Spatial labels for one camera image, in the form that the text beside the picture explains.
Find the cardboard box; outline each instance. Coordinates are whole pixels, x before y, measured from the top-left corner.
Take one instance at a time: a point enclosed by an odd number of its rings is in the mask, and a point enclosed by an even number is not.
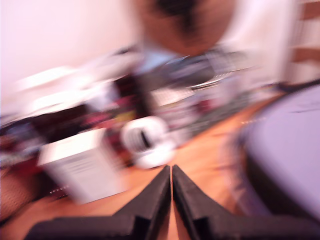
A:
[[[79,204],[125,190],[120,161],[104,141],[105,128],[89,130],[46,144],[38,165]]]

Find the white wall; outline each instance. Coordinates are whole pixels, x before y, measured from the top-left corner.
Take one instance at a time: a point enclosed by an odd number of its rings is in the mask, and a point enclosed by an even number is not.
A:
[[[237,51],[259,55],[265,83],[278,82],[287,62],[292,26],[297,17],[295,0],[239,0],[237,15],[224,41]]]
[[[1,0],[1,100],[14,82],[137,40],[130,0]]]

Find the chair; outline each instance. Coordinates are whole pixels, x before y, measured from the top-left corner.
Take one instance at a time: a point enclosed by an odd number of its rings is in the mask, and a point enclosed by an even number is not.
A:
[[[298,19],[292,29],[289,61],[284,69],[283,81],[279,84],[286,92],[320,83],[320,1],[296,2]],[[301,77],[299,73],[302,74],[303,81],[297,79]]]

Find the white box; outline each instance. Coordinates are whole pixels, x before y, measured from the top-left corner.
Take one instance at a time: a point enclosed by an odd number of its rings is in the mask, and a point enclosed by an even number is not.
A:
[[[105,128],[89,130],[43,146],[38,165],[79,204],[125,190],[120,161],[104,140]]]

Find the wooden floor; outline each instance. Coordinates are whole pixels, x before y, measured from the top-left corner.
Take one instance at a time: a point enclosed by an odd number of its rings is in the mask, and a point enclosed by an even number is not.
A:
[[[178,149],[175,158],[169,163],[170,166],[179,165],[208,196],[234,214],[242,214],[241,208],[237,205],[230,191],[238,183],[226,180],[228,175],[233,174],[233,168],[223,161],[221,153],[230,134],[234,133],[242,125],[242,122],[247,121],[254,112],[266,103],[262,102],[245,109],[195,137]],[[161,169],[162,167],[142,170],[131,167],[124,176],[129,183],[129,190],[84,205],[76,205],[69,198],[60,200],[52,200],[50,197],[42,198],[24,207],[12,220],[6,223],[1,228],[1,239],[23,240],[34,224],[56,217],[112,215],[138,195]],[[241,188],[237,191],[240,194],[245,194]],[[190,239],[173,201],[158,239]]]

